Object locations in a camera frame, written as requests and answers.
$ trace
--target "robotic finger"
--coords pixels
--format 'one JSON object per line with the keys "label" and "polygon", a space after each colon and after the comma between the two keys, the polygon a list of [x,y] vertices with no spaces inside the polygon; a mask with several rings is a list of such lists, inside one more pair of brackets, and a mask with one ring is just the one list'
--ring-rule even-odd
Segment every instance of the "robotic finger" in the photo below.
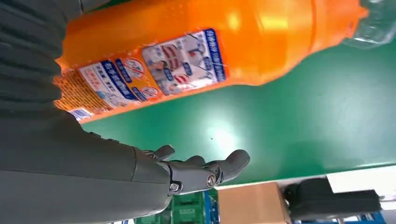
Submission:
{"label": "robotic finger", "polygon": [[175,150],[163,146],[156,152],[144,151],[170,174],[170,195],[183,195],[208,190],[218,184],[235,179],[250,162],[249,154],[244,150],[232,152],[225,160],[205,163],[201,156],[193,156],[183,161],[164,161]]}

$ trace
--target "green table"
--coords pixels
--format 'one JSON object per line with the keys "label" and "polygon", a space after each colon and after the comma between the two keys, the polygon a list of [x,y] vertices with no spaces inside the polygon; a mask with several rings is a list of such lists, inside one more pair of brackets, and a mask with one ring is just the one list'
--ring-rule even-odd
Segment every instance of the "green table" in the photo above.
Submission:
{"label": "green table", "polygon": [[83,125],[141,149],[171,144],[173,159],[252,161],[247,183],[396,164],[396,42],[341,45],[264,86],[234,86]]}

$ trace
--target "arm sleeve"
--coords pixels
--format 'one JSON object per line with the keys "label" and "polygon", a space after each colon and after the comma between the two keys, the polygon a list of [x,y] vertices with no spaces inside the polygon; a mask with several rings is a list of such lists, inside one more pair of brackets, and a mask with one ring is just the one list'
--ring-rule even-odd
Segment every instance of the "arm sleeve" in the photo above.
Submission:
{"label": "arm sleeve", "polygon": [[108,223],[168,205],[170,175],[139,149],[85,132],[52,79],[79,0],[0,1],[0,223]]}

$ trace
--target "black bag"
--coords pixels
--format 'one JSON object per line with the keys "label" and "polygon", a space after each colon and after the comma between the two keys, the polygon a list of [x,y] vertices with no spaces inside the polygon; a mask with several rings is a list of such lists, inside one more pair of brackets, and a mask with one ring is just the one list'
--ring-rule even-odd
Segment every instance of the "black bag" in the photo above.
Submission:
{"label": "black bag", "polygon": [[380,198],[374,190],[334,194],[324,178],[289,185],[284,196],[294,220],[346,218],[381,210]]}

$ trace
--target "orange bottle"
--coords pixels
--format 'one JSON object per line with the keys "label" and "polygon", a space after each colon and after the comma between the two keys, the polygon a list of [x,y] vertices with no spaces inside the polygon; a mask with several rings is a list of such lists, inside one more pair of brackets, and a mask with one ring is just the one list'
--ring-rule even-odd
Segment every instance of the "orange bottle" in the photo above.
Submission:
{"label": "orange bottle", "polygon": [[262,85],[351,38],[359,0],[134,0],[72,22],[55,104],[80,122]]}

